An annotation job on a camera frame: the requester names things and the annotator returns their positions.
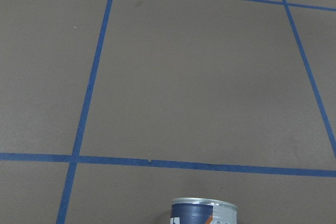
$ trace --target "can lid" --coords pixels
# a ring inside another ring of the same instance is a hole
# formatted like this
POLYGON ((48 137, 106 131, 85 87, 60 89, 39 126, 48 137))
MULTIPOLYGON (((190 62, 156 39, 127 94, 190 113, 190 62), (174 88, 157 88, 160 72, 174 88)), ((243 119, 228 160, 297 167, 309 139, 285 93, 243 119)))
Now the can lid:
POLYGON ((211 206, 221 206, 221 207, 231 207, 237 210, 237 206, 225 201, 220 201, 216 199, 203 199, 203 198, 176 198, 172 200, 173 204, 203 204, 203 205, 211 205, 211 206))

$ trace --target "vertical blue line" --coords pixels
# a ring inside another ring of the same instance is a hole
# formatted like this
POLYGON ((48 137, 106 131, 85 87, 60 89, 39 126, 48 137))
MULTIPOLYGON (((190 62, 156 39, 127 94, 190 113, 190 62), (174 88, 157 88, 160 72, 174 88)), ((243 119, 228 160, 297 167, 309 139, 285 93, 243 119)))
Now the vertical blue line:
POLYGON ((328 116, 327 116, 327 112, 325 111, 320 92, 318 90, 318 87, 317 87, 317 84, 315 82, 312 70, 310 68, 309 61, 308 61, 308 58, 307 58, 306 53, 304 51, 304 48, 303 48, 298 30, 295 26, 294 19, 292 17, 292 14, 290 13, 288 3, 287 3, 286 0, 282 0, 282 2, 283 2, 283 6, 285 7, 287 17, 288 17, 288 20, 290 22, 290 26, 291 26, 292 31, 294 33, 296 43, 299 47, 300 54, 301 54, 301 57, 302 57, 302 61, 303 61, 304 67, 306 68, 306 72, 307 72, 311 87, 312 87, 314 95, 315 95, 316 102, 318 104, 318 107, 319 107, 319 110, 320 110, 320 113, 321 113, 321 116, 322 116, 322 119, 323 119, 323 122, 324 122, 324 127, 327 131, 331 147, 332 147, 334 155, 336 157, 336 140, 335 140, 334 134, 332 132, 332 128, 330 126, 330 122, 329 122, 329 119, 328 119, 328 116))
POLYGON ((89 113, 89 108, 90 108, 90 103, 91 103, 91 98, 92 98, 92 93, 93 93, 93 87, 96 81, 99 60, 100 60, 101 51, 103 48, 107 24, 109 21, 109 16, 110 16, 111 8, 112 8, 112 2, 113 0, 107 0, 107 3, 106 3, 105 13, 104 13, 103 21, 102 21, 101 28, 100 28, 100 34, 99 34, 99 38, 97 42, 96 52, 94 54, 95 57, 92 63, 91 73, 90 73, 89 82, 88 82, 88 86, 86 89, 83 107, 82 107, 82 111, 81 111, 81 115, 80 115, 80 119, 78 123, 74 147, 72 149, 71 157, 74 159, 74 162, 69 164, 68 173, 67 173, 67 177, 66 177, 66 181, 65 181, 65 185, 63 189, 63 194, 62 194, 60 206, 58 209, 56 224, 64 224, 66 220, 72 185, 75 179, 78 156, 79 156, 80 149, 82 146, 84 130, 85 130, 86 121, 87 121, 87 117, 89 113))

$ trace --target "metal can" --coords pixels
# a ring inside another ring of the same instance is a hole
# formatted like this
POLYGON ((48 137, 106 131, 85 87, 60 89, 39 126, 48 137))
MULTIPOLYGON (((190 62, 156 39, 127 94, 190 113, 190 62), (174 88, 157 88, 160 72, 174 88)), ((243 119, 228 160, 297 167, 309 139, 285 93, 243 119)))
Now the metal can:
POLYGON ((237 224, 237 206, 215 199, 176 198, 170 224, 237 224))

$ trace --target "gray floor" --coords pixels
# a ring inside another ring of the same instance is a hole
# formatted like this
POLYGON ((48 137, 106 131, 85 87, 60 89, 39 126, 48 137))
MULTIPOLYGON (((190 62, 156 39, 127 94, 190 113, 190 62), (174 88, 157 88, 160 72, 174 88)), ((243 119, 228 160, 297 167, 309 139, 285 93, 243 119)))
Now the gray floor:
POLYGON ((1 223, 164 224, 175 197, 336 223, 334 0, 0 0, 0 18, 1 223))

